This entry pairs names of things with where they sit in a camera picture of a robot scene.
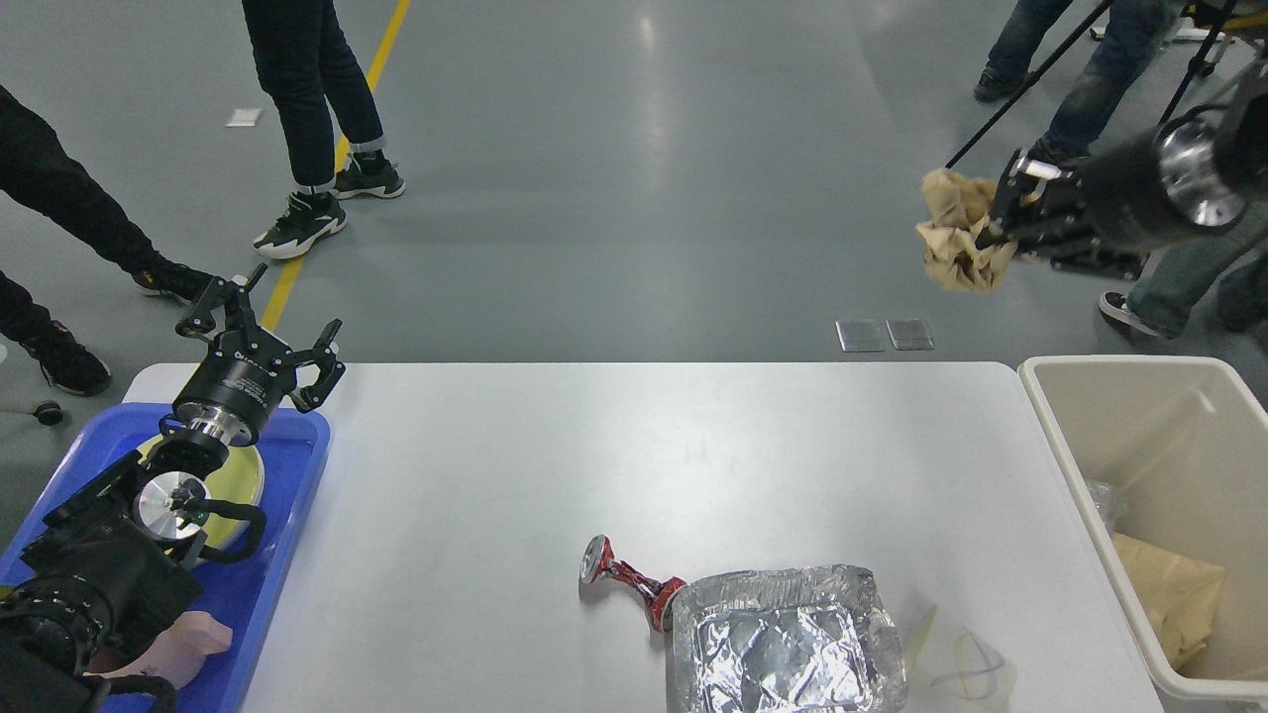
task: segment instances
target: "shoe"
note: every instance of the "shoe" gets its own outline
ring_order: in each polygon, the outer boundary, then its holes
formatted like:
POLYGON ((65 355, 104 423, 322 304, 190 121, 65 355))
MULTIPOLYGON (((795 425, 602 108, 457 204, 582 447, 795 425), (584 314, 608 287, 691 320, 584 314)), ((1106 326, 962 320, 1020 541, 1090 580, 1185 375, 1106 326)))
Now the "shoe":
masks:
POLYGON ((137 288, 147 297, 171 297, 181 303, 202 297, 213 279, 216 278, 207 273, 172 263, 166 258, 158 258, 148 270, 132 273, 132 282, 137 283, 137 288))
POLYGON ((1097 303, 1101 308, 1101 313, 1104 315, 1107 320, 1113 320, 1118 324, 1127 325, 1129 327, 1149 336, 1160 336, 1163 339, 1172 339, 1170 335, 1165 335, 1156 329, 1145 324, 1135 312, 1127 308, 1127 297, 1118 292, 1103 292, 1101 293, 1101 301, 1097 303))
POLYGON ((1215 320, 1220 322, 1220 327, 1224 329, 1224 331, 1226 332, 1241 334, 1263 321, 1257 316, 1253 316, 1249 320, 1246 318, 1246 316, 1234 317, 1232 315, 1229 315, 1225 310, 1221 310, 1220 307, 1221 307, 1220 301, 1216 299, 1215 320))
POLYGON ((287 212, 251 245, 265 258, 289 260, 308 252, 318 240, 344 230, 346 222, 347 216, 333 195, 292 193, 287 197, 287 212))
POLYGON ((374 198, 396 198, 404 193, 404 180, 396 166, 384 162, 378 173, 366 173, 353 156, 351 162, 335 175, 335 198, 355 198, 373 195, 374 198))
POLYGON ((71 330, 58 321, 51 322, 46 334, 19 344, 39 362, 48 386, 75 396, 93 396, 110 386, 109 367, 75 341, 71 330))
POLYGON ((1047 138, 1047 134, 1038 137, 1038 140, 1035 141, 1035 143, 1032 143, 1026 151, 1026 156, 1036 161, 1042 161, 1044 164, 1051 164, 1060 169, 1073 169, 1092 157, 1087 152, 1074 154, 1061 148, 1060 146, 1052 143, 1047 138))
POLYGON ((983 70, 981 76, 978 77, 978 86, 973 88, 973 98, 983 104, 990 104, 992 101, 999 101, 1017 94, 1017 90, 1023 84, 1026 84, 1025 80, 1012 82, 999 81, 990 70, 983 70))

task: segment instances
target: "brown paper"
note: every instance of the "brown paper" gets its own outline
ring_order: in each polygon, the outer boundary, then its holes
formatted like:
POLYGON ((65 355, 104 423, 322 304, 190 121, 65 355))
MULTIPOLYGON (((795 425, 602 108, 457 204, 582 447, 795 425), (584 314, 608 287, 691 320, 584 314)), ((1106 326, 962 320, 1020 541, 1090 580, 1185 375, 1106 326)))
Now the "brown paper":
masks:
POLYGON ((1006 242, 979 250, 978 235, 989 225, 995 184, 967 179, 938 169, 921 181, 932 219, 917 223, 924 240, 924 273, 943 289, 990 292, 1004 283, 1017 244, 1006 242))
POLYGON ((1123 534, 1113 535, 1127 579, 1177 671, 1206 648, 1225 570, 1123 534))

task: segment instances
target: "jeans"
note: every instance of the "jeans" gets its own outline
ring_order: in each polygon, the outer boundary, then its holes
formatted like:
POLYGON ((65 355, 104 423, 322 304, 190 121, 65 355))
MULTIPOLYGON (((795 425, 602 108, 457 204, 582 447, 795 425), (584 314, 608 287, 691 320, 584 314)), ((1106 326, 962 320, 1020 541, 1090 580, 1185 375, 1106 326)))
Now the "jeans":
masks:
MULTIPOLYGON (((150 239, 123 208, 66 155, 44 119, 0 86, 0 190, 55 223, 126 273, 153 265, 150 239)), ((0 334, 14 341, 48 329, 48 311, 0 273, 0 334)))
POLYGON ((335 18, 333 0, 242 0, 260 89, 273 98, 301 193, 335 186, 335 118, 353 151, 385 141, 374 96, 335 18))
MULTIPOLYGON (((1021 84, 1044 34, 1071 0, 1018 0, 990 48, 987 72, 1003 84, 1021 84)), ((1045 137, 1074 156, 1087 155, 1122 95, 1149 66, 1175 24, 1183 0, 1117 0, 1101 44, 1065 95, 1045 137)))
MULTIPOLYGON (((1268 203, 1252 203, 1229 232, 1170 247, 1154 273, 1127 294, 1127 308, 1163 336, 1178 336, 1189 311, 1224 270, 1265 240, 1268 203)), ((1268 317, 1268 255, 1220 283, 1216 311, 1230 326, 1241 329, 1268 317)))

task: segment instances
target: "aluminum foil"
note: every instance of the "aluminum foil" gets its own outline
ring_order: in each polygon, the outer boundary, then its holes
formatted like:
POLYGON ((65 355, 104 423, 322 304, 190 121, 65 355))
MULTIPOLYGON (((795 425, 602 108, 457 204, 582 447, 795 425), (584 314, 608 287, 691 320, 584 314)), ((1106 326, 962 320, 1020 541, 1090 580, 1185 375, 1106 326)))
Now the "aluminum foil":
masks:
POLYGON ((681 713, 893 713, 907 702, 894 622, 870 570, 730 572, 673 598, 681 713))
POLYGON ((1118 518, 1127 514, 1127 496, 1117 486, 1107 482, 1093 481, 1090 478, 1084 478, 1083 482, 1088 486, 1088 494, 1092 496, 1092 502, 1097 506, 1101 521, 1104 523, 1110 534, 1113 534, 1118 518))

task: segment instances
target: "trash bin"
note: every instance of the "trash bin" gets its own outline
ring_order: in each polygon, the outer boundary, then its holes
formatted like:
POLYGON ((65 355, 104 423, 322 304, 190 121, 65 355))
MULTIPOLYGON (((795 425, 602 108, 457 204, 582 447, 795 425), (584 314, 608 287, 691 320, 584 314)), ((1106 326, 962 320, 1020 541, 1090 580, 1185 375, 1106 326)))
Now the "trash bin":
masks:
POLYGON ((1268 414, 1219 359, 1040 356, 1019 369, 1154 681, 1268 707, 1268 414), (1170 669, 1083 480, 1126 535, 1227 568, 1207 648, 1170 669))

